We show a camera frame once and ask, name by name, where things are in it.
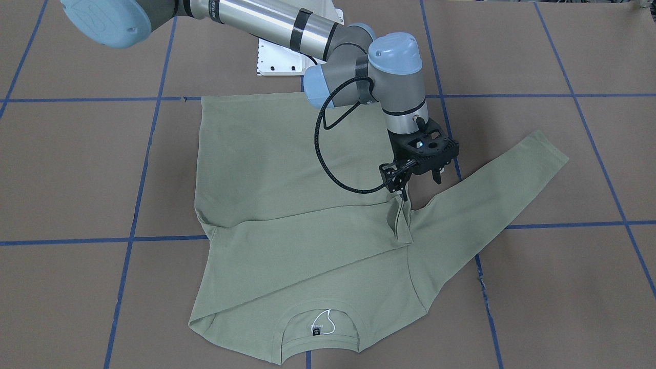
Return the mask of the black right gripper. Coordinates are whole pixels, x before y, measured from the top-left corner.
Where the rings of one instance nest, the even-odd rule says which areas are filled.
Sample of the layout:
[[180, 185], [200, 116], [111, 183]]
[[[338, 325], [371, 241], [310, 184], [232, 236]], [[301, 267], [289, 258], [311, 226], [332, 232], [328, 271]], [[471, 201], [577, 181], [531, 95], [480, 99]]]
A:
[[408, 201], [407, 183], [410, 177], [431, 171], [433, 181], [441, 185], [441, 173], [460, 151], [459, 142], [446, 135], [433, 119], [419, 118], [419, 131], [401, 135], [389, 131], [394, 160], [379, 166], [385, 187], [391, 193], [400, 192]]

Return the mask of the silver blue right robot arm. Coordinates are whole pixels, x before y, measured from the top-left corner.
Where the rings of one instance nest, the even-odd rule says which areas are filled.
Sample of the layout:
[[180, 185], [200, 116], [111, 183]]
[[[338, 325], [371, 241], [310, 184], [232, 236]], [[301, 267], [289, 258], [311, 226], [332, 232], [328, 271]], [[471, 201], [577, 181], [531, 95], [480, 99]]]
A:
[[367, 24], [343, 25], [309, 9], [282, 1], [63, 1], [76, 28], [98, 44], [128, 48], [177, 16], [210, 18], [317, 60], [304, 75], [304, 91], [319, 109], [314, 147], [328, 177], [347, 191], [321, 154], [320, 129], [330, 130], [328, 108], [379, 103], [394, 160], [379, 167], [386, 188], [407, 196], [412, 175], [430, 171], [441, 184], [445, 166], [459, 155], [459, 143], [429, 117], [423, 63], [416, 39], [394, 32], [377, 37]]

